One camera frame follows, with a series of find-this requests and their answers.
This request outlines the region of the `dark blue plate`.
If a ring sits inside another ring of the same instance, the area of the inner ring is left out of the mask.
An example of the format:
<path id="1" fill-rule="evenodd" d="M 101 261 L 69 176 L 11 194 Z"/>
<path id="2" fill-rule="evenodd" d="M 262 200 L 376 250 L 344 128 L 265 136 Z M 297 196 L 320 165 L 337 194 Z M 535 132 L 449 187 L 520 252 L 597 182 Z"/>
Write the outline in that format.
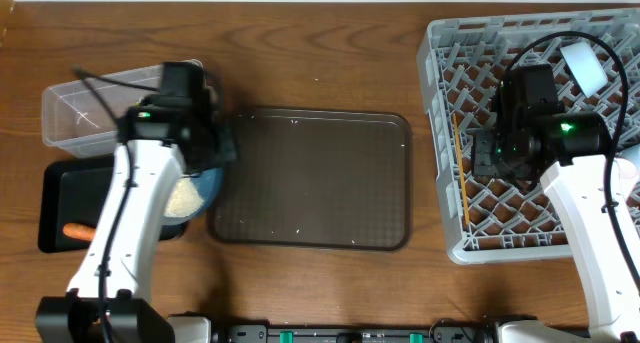
<path id="1" fill-rule="evenodd" d="M 192 214 L 187 218 L 168 218 L 163 216 L 161 220 L 162 225 L 163 226 L 179 225 L 189 221 L 191 218 L 197 217 L 202 213 L 204 213 L 209 208 L 209 206 L 213 203 L 214 199 L 218 195 L 222 185 L 223 177 L 224 177 L 223 168 L 210 169 L 200 174 L 182 177 L 182 178 L 192 179 L 192 181 L 195 183 L 198 189 L 198 192 L 204 198 L 204 203 L 196 213 Z"/>

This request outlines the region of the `pile of white rice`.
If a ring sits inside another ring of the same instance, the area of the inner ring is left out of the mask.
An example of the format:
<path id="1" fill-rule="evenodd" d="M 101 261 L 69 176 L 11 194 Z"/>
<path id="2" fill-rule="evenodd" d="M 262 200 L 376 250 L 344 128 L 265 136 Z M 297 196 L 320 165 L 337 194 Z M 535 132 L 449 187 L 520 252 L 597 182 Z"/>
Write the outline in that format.
<path id="1" fill-rule="evenodd" d="M 180 179 L 169 201 L 167 202 L 164 216 L 168 218 L 187 218 L 196 213 L 204 203 L 204 198 L 198 192 L 191 178 Z"/>

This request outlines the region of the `light blue bowl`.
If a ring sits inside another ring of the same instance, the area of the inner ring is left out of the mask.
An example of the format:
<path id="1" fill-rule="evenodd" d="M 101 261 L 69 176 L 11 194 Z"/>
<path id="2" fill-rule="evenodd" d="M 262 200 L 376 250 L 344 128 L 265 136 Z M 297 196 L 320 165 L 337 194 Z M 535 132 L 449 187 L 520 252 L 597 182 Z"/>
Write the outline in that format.
<path id="1" fill-rule="evenodd" d="M 594 96 L 606 86 L 606 73 L 589 44 L 574 43 L 562 47 L 560 52 L 585 97 Z"/>

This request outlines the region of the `wooden chopstick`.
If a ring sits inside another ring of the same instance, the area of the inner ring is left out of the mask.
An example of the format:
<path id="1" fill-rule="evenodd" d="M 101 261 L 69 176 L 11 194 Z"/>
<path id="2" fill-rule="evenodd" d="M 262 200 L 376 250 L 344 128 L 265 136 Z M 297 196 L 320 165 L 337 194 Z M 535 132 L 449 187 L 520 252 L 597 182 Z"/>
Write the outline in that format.
<path id="1" fill-rule="evenodd" d="M 469 216 L 469 205 L 468 205 L 467 193 L 466 193 L 465 171 L 464 171 L 464 164 L 463 164 L 463 155 L 461 151 L 461 141 L 460 141 L 457 116 L 455 115 L 455 113 L 452 114 L 452 122 L 454 127 L 455 149 L 456 149 L 457 164 L 458 164 L 458 170 L 459 170 L 459 181 L 460 181 L 460 190 L 461 190 L 461 197 L 462 197 L 464 227 L 469 228 L 471 221 Z"/>

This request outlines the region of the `light blue cup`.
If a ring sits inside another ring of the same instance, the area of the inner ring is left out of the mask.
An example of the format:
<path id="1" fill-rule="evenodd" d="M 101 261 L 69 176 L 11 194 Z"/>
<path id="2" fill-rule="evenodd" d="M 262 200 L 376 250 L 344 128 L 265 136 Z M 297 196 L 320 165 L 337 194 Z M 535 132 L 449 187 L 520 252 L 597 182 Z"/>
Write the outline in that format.
<path id="1" fill-rule="evenodd" d="M 637 170 L 640 170 L 640 144 L 621 151 L 620 156 L 631 162 Z"/>

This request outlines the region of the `pink plastic cup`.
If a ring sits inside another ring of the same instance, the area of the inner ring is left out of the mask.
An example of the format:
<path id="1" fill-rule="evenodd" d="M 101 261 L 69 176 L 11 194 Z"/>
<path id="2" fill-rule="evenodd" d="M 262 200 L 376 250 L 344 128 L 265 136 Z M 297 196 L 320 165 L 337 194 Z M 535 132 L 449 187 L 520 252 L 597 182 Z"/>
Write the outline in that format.
<path id="1" fill-rule="evenodd" d="M 639 181 L 639 170 L 627 159 L 617 158 L 616 162 L 619 171 L 620 192 L 622 196 L 627 199 Z"/>

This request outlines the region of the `orange carrot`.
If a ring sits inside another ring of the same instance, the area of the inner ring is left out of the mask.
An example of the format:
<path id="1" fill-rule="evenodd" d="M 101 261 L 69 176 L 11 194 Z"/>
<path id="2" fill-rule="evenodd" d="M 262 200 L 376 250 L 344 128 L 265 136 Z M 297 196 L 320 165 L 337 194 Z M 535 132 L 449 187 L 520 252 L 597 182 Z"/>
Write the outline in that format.
<path id="1" fill-rule="evenodd" d="M 80 223 L 67 223 L 63 226 L 62 232 L 69 238 L 91 242 L 95 237 L 96 229 Z"/>

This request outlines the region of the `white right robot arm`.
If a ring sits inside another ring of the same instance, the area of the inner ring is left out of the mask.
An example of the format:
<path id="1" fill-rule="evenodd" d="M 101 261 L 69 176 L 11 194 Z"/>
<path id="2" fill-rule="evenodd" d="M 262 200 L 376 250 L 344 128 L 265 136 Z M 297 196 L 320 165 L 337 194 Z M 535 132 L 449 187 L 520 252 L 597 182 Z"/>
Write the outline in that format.
<path id="1" fill-rule="evenodd" d="M 560 219 L 581 280 L 589 341 L 639 339 L 639 237 L 626 200 L 639 179 L 595 112 L 569 113 L 548 64 L 507 71 L 492 101 L 495 126 L 476 132 L 476 177 L 539 183 Z"/>

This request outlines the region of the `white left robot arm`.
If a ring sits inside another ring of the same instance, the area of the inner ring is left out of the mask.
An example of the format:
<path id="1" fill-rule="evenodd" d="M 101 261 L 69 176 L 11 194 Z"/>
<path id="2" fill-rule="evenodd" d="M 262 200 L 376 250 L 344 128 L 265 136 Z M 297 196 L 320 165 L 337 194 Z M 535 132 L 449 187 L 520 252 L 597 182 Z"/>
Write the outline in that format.
<path id="1" fill-rule="evenodd" d="M 209 318 L 168 318 L 150 304 L 153 262 L 165 210 L 183 178 L 233 162 L 236 147 L 222 116 L 223 94 L 207 70 L 163 63 L 158 86 L 116 116 L 82 68 L 77 79 L 116 127 L 109 191 L 88 251 L 62 296 L 41 298 L 36 330 L 44 342 L 212 342 Z"/>

